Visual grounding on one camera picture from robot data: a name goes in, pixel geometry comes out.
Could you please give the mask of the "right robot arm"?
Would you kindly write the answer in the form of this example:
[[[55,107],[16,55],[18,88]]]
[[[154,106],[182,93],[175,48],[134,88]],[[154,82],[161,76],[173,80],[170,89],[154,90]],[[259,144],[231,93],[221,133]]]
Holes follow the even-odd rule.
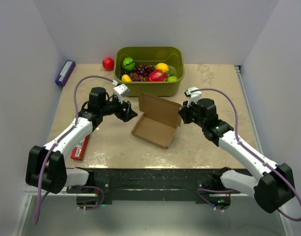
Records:
[[[285,163],[279,165],[264,157],[236,135],[233,127],[218,118],[212,99],[184,101],[179,115],[185,124],[198,125],[209,141],[231,154],[249,171],[248,175],[244,175],[223,168],[212,181],[215,192],[224,193],[232,189],[246,194],[267,213],[276,211],[295,196],[292,169]]]

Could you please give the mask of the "brown cardboard box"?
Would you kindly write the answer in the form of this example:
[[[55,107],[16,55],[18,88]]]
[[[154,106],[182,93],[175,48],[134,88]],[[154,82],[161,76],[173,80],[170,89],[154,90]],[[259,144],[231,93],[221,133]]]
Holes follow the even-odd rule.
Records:
[[[143,141],[167,149],[181,125],[182,105],[148,93],[138,97],[140,119],[131,134]]]

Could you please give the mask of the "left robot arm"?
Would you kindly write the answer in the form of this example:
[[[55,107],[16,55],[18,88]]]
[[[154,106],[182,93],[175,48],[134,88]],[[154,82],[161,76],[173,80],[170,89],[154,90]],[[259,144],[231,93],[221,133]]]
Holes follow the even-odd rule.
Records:
[[[92,88],[88,101],[62,133],[47,144],[30,149],[26,183],[54,194],[71,186],[78,186],[84,193],[91,192],[95,181],[89,177],[89,172],[80,168],[67,168],[65,160],[101,124],[105,116],[115,115],[123,122],[137,116],[131,103],[124,101],[129,92],[124,84],[114,87],[112,96],[108,95],[105,88]]]

